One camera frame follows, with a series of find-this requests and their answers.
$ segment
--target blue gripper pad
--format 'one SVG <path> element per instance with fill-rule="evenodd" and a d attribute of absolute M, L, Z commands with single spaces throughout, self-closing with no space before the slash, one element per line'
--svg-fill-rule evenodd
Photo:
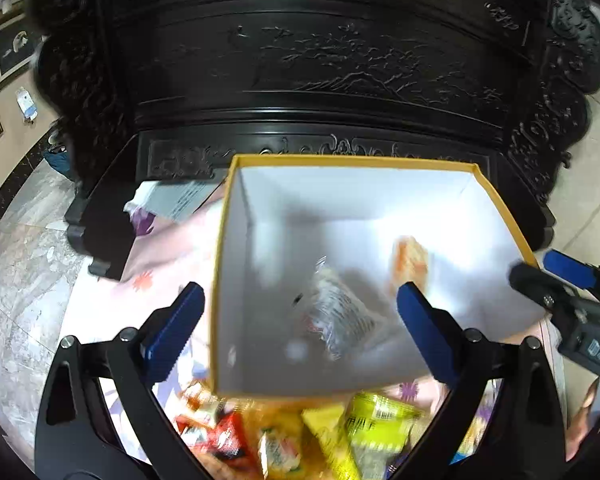
<path fill-rule="evenodd" d="M 171 304 L 164 327 L 151 341 L 143 343 L 146 384 L 167 379 L 204 311 L 205 292 L 197 283 L 191 282 Z"/>
<path fill-rule="evenodd" d="M 593 267 L 568 257 L 559 251 L 551 250 L 544 255 L 544 268 L 560 276 L 578 288 L 592 288 L 596 285 Z"/>
<path fill-rule="evenodd" d="M 398 289 L 397 303 L 398 314 L 413 337 L 433 377 L 453 388 L 458 381 L 458 373 L 454 365 L 454 349 L 434 321 L 434 317 L 436 321 L 440 321 L 440 317 L 448 317 L 445 319 L 447 328 L 451 330 L 457 328 L 458 335 L 462 333 L 461 328 L 451 314 L 433 308 L 411 282 L 405 283 Z"/>

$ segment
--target dark wooden cabinet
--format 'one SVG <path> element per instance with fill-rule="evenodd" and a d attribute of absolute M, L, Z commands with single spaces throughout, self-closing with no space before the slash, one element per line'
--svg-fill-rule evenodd
<path fill-rule="evenodd" d="M 204 178 L 234 153 L 474 162 L 533 249 L 600 88 L 585 0 L 28 0 L 41 92 L 80 176 L 67 213 L 119 279 L 141 180 Z"/>

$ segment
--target yellow snack package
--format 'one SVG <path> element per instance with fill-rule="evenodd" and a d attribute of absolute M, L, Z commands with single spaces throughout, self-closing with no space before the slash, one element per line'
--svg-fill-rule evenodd
<path fill-rule="evenodd" d="M 384 480 L 404 447 L 420 410 L 377 394 L 357 394 L 347 415 L 347 436 L 363 480 Z"/>
<path fill-rule="evenodd" d="M 320 443 L 320 448 L 336 480 L 360 480 L 360 473 L 344 430 L 345 405 L 302 411 L 302 420 Z"/>

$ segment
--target tiled floor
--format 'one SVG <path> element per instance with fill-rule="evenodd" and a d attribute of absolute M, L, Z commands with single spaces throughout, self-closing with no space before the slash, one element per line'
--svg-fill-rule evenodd
<path fill-rule="evenodd" d="M 554 247 L 600 264 L 600 92 L 588 99 L 591 129 L 571 149 L 572 168 L 559 173 L 549 206 L 557 218 Z M 0 423 L 29 464 L 40 394 L 72 288 L 78 273 L 76 293 L 95 280 L 66 242 L 62 216 L 73 196 L 73 185 L 43 161 L 0 221 Z M 593 376 L 567 361 L 564 368 L 573 413 Z"/>
<path fill-rule="evenodd" d="M 0 423 L 32 464 L 46 372 L 83 256 L 66 241 L 74 185 L 42 161 L 0 221 Z"/>

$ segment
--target snack package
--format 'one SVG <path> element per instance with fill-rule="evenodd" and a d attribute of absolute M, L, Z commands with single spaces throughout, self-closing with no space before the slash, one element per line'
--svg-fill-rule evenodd
<path fill-rule="evenodd" d="M 429 253 L 417 243 L 413 236 L 399 238 L 394 245 L 391 263 L 389 295 L 396 297 L 398 289 L 407 282 L 413 282 L 425 293 L 427 273 L 429 272 Z"/>
<path fill-rule="evenodd" d="M 302 419 L 298 412 L 265 412 L 260 417 L 258 458 L 265 479 L 302 478 Z"/>
<path fill-rule="evenodd" d="M 212 430 L 189 426 L 182 433 L 182 439 L 192 451 L 211 454 L 237 470 L 244 472 L 254 470 L 254 461 L 249 452 L 242 417 L 238 412 L 225 415 Z"/>
<path fill-rule="evenodd" d="M 233 410 L 233 405 L 218 399 L 204 381 L 193 380 L 180 396 L 180 414 L 177 425 L 202 425 L 213 429 L 223 416 Z"/>
<path fill-rule="evenodd" d="M 337 403 L 324 408 L 303 410 L 302 420 L 318 439 L 335 479 L 360 480 L 344 430 L 344 409 L 344 404 Z"/>
<path fill-rule="evenodd" d="M 347 417 L 347 435 L 363 480 L 384 479 L 387 465 L 404 447 L 421 411 L 377 394 L 357 394 Z"/>
<path fill-rule="evenodd" d="M 310 292 L 298 296 L 294 303 L 303 314 L 306 329 L 320 335 L 329 358 L 336 360 L 363 347 L 384 324 L 384 318 L 371 312 L 325 261 L 318 261 Z"/>
<path fill-rule="evenodd" d="M 416 418 L 413 421 L 413 425 L 409 430 L 409 434 L 407 436 L 407 440 L 404 443 L 404 448 L 402 452 L 395 456 L 387 465 L 386 472 L 384 478 L 389 480 L 391 476 L 396 472 L 396 470 L 407 460 L 409 453 L 414 448 L 414 446 L 418 443 L 421 437 L 424 435 L 424 432 L 427 431 L 429 424 L 432 421 L 432 417 L 424 415 L 420 418 Z"/>

